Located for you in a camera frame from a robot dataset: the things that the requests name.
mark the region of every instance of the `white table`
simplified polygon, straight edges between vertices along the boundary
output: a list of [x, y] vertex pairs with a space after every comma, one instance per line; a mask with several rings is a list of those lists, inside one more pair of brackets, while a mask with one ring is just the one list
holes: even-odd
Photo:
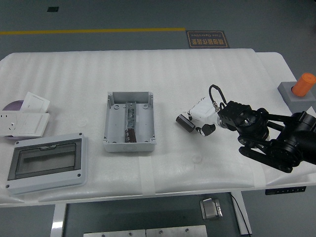
[[[316, 184], [316, 165], [286, 174], [242, 156], [238, 133], [208, 137], [176, 122], [208, 87], [227, 101], [290, 116], [277, 87], [295, 81], [278, 53], [252, 49], [190, 49], [13, 53], [0, 61], [0, 108], [28, 91], [51, 101], [44, 136], [88, 137], [88, 180], [20, 196], [5, 189], [14, 141], [0, 138], [0, 205], [38, 205], [118, 198], [230, 192]], [[108, 91], [151, 91], [157, 145], [152, 153], [108, 153], [102, 145]], [[271, 138], [277, 133], [271, 132]]]

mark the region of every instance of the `gray plastic enclosure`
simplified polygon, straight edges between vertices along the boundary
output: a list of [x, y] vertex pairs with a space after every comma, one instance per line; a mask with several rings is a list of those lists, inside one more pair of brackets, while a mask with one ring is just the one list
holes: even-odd
[[[151, 152], [155, 149], [154, 96], [151, 92], [108, 92], [104, 148], [107, 152]], [[126, 105], [136, 103], [136, 142], [126, 142]]]

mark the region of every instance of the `metal foot pedal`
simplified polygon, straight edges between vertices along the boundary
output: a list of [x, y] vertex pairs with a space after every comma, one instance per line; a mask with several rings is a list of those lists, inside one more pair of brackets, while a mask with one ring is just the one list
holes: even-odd
[[217, 220], [223, 218], [218, 199], [205, 199], [199, 202], [201, 205], [203, 220]]

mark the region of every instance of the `black cable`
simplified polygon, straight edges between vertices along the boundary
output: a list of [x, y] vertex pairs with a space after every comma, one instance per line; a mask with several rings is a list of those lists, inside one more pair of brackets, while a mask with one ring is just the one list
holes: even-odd
[[211, 92], [212, 88], [215, 88], [216, 90], [218, 90], [219, 94], [220, 94], [221, 97], [222, 97], [222, 100], [223, 100], [224, 104], [226, 105], [227, 102], [226, 102], [225, 96], [223, 95], [223, 92], [222, 92], [221, 88], [219, 88], [217, 85], [214, 85], [214, 84], [211, 85], [211, 86], [209, 87], [209, 89], [208, 89], [208, 94], [209, 94], [209, 97], [211, 98], [212, 103], [215, 102], [214, 99], [213, 99], [213, 96], [212, 96], [212, 92]]
[[224, 107], [225, 107], [225, 104], [224, 104], [223, 102], [221, 102], [221, 103], [219, 104], [219, 108], [220, 108], [221, 110], [223, 110]]
[[245, 218], [244, 218], [244, 216], [243, 216], [243, 214], [242, 214], [242, 212], [241, 212], [241, 209], [240, 209], [240, 207], [239, 207], [239, 204], [238, 204], [236, 198], [235, 198], [231, 193], [230, 193], [230, 195], [231, 195], [232, 198], [235, 200], [235, 202], [236, 202], [236, 204], [237, 204], [237, 206], [238, 206], [238, 209], [239, 209], [239, 211], [240, 211], [240, 213], [241, 213], [242, 219], [243, 219], [243, 221], [244, 221], [244, 223], [245, 223], [245, 226], [246, 226], [246, 228], [247, 228], [248, 235], [251, 237], [251, 234], [250, 234], [250, 232], [249, 232], [248, 226], [247, 226], [246, 221], [245, 221]]

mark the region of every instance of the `metal plate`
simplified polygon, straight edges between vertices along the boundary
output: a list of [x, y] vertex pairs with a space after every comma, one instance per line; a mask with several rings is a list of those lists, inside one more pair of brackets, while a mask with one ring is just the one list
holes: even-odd
[[205, 226], [183, 226], [146, 230], [146, 237], [207, 237]]
[[205, 226], [183, 226], [148, 230], [88, 233], [83, 237], [207, 237]]
[[83, 237], [146, 237], [145, 230], [88, 233]]

